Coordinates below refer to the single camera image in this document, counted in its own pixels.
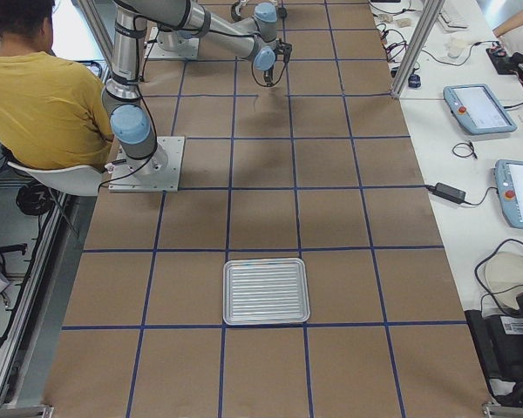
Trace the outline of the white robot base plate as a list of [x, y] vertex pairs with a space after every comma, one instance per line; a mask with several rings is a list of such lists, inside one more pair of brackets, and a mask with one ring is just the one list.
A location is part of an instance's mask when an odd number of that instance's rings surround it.
[[158, 137], [157, 150], [149, 162], [143, 164], [128, 158], [120, 145], [116, 159], [126, 162], [115, 165], [113, 181], [108, 183], [110, 192], [177, 192], [185, 148], [184, 137]]

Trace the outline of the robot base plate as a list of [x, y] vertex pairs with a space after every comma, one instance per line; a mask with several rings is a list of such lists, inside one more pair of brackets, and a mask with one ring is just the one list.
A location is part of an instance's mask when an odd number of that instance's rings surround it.
[[146, 57], [152, 60], [195, 61], [200, 40], [186, 39], [178, 32], [163, 31], [153, 26], [146, 43]]

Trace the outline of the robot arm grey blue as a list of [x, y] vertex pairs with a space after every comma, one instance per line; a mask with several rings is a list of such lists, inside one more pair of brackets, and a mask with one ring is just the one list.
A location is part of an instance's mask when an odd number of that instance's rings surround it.
[[279, 17], [273, 2], [231, 21], [198, 1], [118, 1], [102, 98], [119, 150], [103, 185], [113, 192], [177, 190], [184, 139], [158, 132], [144, 97], [146, 69], [195, 64], [206, 44], [249, 63], [258, 83], [271, 87], [281, 78], [275, 67], [287, 66], [292, 52], [277, 32]]

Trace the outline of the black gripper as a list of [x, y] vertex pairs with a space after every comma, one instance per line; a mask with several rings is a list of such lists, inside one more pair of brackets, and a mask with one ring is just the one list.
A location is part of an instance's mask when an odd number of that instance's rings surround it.
[[273, 86], [274, 82], [274, 67], [270, 67], [269, 69], [265, 70], [263, 72], [263, 81], [265, 87], [271, 87]]

